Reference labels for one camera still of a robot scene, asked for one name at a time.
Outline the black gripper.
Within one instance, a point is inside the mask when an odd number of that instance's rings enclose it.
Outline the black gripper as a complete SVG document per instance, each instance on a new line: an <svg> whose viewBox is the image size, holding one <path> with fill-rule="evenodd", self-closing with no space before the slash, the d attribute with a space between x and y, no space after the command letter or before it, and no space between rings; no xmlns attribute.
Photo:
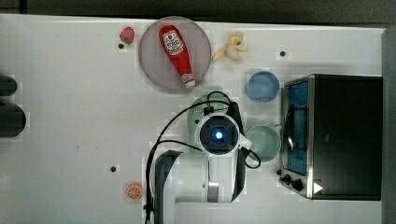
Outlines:
<svg viewBox="0 0 396 224"><path fill-rule="evenodd" d="M233 118L233 120L236 122L239 132L241 134L244 134L244 127L243 127L243 123L242 123L242 119L241 119L241 115L240 115L240 111L239 111L239 106L237 102L231 102L230 106L228 107L228 115Z"/></svg>

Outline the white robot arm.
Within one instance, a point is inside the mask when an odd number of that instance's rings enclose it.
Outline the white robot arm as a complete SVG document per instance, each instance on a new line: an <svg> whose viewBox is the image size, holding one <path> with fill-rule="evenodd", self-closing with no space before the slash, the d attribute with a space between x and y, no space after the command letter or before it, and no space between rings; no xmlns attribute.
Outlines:
<svg viewBox="0 0 396 224"><path fill-rule="evenodd" d="M178 203L231 203L242 192L251 141L245 137L239 106L226 103L226 111L208 112L198 120L189 147L196 153L155 152L146 166L145 224L176 224Z"/></svg>

